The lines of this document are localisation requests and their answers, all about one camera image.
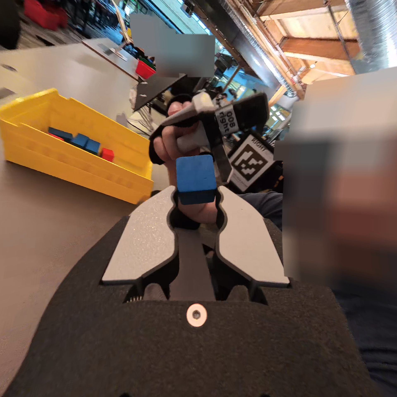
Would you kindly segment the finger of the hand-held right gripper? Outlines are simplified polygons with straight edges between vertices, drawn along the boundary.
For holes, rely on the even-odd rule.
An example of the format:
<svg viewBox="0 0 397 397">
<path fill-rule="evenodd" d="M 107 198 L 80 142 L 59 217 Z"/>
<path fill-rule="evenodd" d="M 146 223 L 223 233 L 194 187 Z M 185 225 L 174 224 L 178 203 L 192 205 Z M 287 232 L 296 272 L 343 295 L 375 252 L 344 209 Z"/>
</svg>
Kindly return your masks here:
<svg viewBox="0 0 397 397">
<path fill-rule="evenodd" d="M 220 183 L 221 185 L 227 185 L 231 180 L 233 168 L 222 143 L 214 147 L 214 159 L 219 171 Z"/>
</svg>

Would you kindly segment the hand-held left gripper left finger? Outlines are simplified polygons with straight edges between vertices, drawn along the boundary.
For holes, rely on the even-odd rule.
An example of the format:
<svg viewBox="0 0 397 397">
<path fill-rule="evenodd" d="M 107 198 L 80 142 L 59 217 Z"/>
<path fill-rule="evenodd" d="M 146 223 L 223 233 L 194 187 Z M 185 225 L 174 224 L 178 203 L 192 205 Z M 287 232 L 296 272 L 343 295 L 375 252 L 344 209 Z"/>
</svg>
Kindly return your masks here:
<svg viewBox="0 0 397 397">
<path fill-rule="evenodd" d="M 132 285 L 144 296 L 146 286 L 155 283 L 170 298 L 170 284 L 179 272 L 177 236 L 170 222 L 175 194 L 176 187 L 169 186 L 130 214 L 102 284 Z"/>
</svg>

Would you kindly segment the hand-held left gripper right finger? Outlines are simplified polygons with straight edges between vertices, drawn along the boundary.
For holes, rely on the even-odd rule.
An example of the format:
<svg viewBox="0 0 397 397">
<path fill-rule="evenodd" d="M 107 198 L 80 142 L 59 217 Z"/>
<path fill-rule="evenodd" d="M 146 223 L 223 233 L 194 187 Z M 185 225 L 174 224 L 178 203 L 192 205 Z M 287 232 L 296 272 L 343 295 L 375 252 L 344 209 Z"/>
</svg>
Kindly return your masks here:
<svg viewBox="0 0 397 397">
<path fill-rule="evenodd" d="M 254 299 L 259 287 L 286 288 L 290 280 L 264 218 L 225 186 L 218 188 L 216 256 L 239 275 Z"/>
</svg>

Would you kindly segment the dark blue wedge block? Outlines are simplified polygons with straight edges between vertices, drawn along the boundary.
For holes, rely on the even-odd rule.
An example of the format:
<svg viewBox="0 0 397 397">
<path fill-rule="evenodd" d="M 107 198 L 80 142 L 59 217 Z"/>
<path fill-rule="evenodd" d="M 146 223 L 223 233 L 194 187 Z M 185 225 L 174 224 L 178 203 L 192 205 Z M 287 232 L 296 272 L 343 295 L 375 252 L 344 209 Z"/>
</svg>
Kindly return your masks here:
<svg viewBox="0 0 397 397">
<path fill-rule="evenodd" d="M 207 204 L 216 199 L 216 177 L 210 154 L 176 160 L 177 191 L 182 205 Z"/>
</svg>

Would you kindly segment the yellow plastic bin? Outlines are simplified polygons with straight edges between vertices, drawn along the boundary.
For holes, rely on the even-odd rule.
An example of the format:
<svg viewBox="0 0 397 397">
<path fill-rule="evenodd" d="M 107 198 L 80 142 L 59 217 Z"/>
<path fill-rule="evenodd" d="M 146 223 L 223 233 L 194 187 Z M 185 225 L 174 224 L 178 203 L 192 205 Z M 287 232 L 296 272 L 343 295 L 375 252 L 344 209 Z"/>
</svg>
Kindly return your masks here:
<svg viewBox="0 0 397 397">
<path fill-rule="evenodd" d="M 48 135 L 53 127 L 99 142 L 115 154 L 109 162 Z M 5 160 L 137 204 L 151 196 L 149 141 L 54 88 L 1 107 Z"/>
</svg>

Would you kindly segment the navy half-round wooden block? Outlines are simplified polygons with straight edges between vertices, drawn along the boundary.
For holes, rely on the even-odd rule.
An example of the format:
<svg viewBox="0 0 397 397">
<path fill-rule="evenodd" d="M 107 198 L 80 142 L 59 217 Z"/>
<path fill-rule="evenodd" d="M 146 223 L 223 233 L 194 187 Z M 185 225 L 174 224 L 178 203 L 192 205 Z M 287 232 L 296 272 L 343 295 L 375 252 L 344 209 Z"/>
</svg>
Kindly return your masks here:
<svg viewBox="0 0 397 397">
<path fill-rule="evenodd" d="M 73 134 L 53 128 L 53 127 L 48 128 L 48 134 L 55 136 L 63 141 L 67 141 L 67 142 L 70 142 L 71 140 L 73 140 Z"/>
</svg>

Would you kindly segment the person's right hand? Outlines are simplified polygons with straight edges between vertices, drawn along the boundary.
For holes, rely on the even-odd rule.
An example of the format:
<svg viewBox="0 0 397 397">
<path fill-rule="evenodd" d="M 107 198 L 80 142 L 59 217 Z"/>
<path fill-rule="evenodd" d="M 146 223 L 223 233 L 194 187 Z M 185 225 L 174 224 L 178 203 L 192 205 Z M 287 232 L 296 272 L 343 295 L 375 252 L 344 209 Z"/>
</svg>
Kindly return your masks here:
<svg viewBox="0 0 397 397">
<path fill-rule="evenodd" d="M 200 154 L 200 148 L 195 148 L 190 152 L 182 153 L 178 149 L 177 139 L 181 136 L 194 133 L 198 126 L 199 122 L 196 122 L 190 127 L 166 126 L 164 127 L 161 136 L 156 137 L 153 141 L 156 154 L 162 161 L 164 161 L 164 165 L 167 168 L 169 183 L 171 186 L 177 185 L 176 160 L 180 157 L 198 156 Z M 178 201 L 178 208 L 181 213 L 197 223 L 216 223 L 218 210 L 216 208 L 215 201 L 211 203 L 191 205 L 183 205 L 181 201 Z"/>
</svg>

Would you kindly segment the framed black white marker sign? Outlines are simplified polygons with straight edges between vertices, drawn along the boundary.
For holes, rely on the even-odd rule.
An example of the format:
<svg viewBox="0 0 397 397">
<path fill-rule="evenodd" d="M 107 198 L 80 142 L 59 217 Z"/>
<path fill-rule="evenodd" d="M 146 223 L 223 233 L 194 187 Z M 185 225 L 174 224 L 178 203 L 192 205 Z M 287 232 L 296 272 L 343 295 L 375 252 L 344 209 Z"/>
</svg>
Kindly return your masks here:
<svg viewBox="0 0 397 397">
<path fill-rule="evenodd" d="M 245 193 L 275 164 L 274 150 L 258 133 L 247 133 L 229 154 L 230 183 Z"/>
</svg>

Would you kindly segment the black tilted board stand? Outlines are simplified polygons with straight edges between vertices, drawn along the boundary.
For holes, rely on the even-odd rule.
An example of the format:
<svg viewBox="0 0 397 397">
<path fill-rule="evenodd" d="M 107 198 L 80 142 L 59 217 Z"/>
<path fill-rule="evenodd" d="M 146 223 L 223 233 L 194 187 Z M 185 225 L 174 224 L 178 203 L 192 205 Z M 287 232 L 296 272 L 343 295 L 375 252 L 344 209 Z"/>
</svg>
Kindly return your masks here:
<svg viewBox="0 0 397 397">
<path fill-rule="evenodd" d="M 135 132 L 146 137 L 151 136 L 167 116 L 164 93 L 184 77 L 185 74 L 180 74 L 179 77 L 159 77 L 153 74 L 146 80 L 138 78 L 136 86 L 130 90 L 132 115 L 127 117 L 128 124 Z"/>
</svg>

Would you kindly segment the red plastic bin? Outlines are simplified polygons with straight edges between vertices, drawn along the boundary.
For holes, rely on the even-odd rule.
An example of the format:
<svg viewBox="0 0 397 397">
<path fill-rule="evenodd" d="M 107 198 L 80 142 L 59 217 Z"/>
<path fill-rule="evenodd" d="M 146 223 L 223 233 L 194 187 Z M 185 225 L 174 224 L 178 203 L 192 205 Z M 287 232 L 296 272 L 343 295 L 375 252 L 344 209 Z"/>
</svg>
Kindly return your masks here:
<svg viewBox="0 0 397 397">
<path fill-rule="evenodd" d="M 139 60 L 135 70 L 136 75 L 141 79 L 146 80 L 156 73 L 156 69 L 146 62 Z"/>
</svg>

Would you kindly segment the white curved board stand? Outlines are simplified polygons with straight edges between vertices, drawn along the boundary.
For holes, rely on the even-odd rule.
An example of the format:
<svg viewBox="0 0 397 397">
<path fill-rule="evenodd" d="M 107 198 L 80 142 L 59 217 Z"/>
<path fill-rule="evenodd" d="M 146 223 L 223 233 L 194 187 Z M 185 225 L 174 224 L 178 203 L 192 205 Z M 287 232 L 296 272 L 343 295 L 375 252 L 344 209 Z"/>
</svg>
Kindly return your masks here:
<svg viewBox="0 0 397 397">
<path fill-rule="evenodd" d="M 130 35 L 128 34 L 128 31 L 127 31 L 127 28 L 126 28 L 126 25 L 125 25 L 125 22 L 124 22 L 124 18 L 122 16 L 122 14 L 121 14 L 116 2 L 114 0 L 111 0 L 110 2 L 113 4 L 113 6 L 115 8 L 117 20 L 118 20 L 118 23 L 119 23 L 119 25 L 121 27 L 121 33 L 122 33 L 122 36 L 123 36 L 123 41 L 117 48 L 104 47 L 103 53 L 106 56 L 110 56 L 111 54 L 114 54 L 114 55 L 118 56 L 120 59 L 122 59 L 123 61 L 127 62 L 127 58 L 121 53 L 121 51 L 123 50 L 123 48 L 125 46 L 128 46 L 128 45 L 133 46 L 133 40 L 130 37 Z"/>
</svg>

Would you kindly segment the large spiral ceiling duct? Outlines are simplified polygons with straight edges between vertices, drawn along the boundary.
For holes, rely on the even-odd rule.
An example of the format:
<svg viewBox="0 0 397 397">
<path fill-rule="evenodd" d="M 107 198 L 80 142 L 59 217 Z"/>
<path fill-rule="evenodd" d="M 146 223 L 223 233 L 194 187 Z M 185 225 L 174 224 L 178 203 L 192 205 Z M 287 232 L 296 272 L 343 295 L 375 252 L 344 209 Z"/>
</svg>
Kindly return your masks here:
<svg viewBox="0 0 397 397">
<path fill-rule="evenodd" d="M 397 3 L 395 0 L 347 0 L 358 33 L 361 58 L 355 57 L 356 74 L 397 65 Z"/>
</svg>

